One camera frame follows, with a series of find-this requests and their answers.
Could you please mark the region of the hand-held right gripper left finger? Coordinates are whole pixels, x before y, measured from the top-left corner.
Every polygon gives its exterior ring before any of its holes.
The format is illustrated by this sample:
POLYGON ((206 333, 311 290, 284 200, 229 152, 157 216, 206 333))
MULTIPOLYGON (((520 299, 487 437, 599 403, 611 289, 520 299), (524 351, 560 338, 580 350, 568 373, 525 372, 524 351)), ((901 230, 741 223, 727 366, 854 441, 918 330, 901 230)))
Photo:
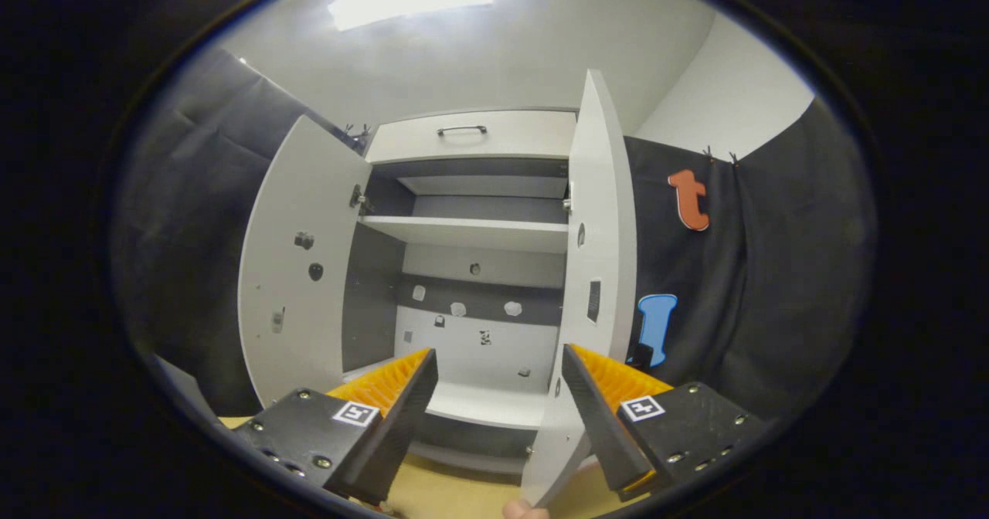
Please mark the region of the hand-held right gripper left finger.
POLYGON ((296 388, 233 434, 295 477, 378 506, 423 424, 438 377, 436 352, 424 348, 330 392, 296 388))

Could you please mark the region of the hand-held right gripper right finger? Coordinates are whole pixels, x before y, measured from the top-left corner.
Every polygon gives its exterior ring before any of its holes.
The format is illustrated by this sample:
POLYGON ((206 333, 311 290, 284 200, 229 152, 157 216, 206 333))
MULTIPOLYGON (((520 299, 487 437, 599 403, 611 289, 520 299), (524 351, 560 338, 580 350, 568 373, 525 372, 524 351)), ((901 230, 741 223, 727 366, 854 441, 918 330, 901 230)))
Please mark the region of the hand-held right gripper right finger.
POLYGON ((702 382, 674 386, 575 344, 562 378, 608 487, 622 501, 714 472, 766 432, 766 422, 702 382))

